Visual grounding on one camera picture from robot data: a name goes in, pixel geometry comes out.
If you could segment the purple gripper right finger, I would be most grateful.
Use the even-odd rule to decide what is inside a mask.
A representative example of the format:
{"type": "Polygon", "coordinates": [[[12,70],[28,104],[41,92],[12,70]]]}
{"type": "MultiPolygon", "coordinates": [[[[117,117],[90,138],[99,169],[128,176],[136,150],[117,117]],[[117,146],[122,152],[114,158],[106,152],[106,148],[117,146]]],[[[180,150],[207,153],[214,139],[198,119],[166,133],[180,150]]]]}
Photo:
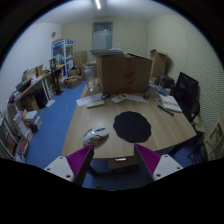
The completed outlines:
{"type": "Polygon", "coordinates": [[[149,173],[154,181],[160,180],[182,169],[182,166],[170,155],[158,153],[140,145],[134,145],[134,155],[139,166],[149,173]]]}

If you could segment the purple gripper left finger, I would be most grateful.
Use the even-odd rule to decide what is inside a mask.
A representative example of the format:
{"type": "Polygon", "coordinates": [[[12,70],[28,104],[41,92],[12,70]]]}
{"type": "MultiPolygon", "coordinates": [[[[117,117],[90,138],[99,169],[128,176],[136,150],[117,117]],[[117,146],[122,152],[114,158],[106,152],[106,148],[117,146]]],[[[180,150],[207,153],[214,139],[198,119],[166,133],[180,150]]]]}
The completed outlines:
{"type": "Polygon", "coordinates": [[[89,170],[94,155],[94,146],[89,145],[69,156],[59,156],[51,162],[45,171],[81,186],[89,170]]]}

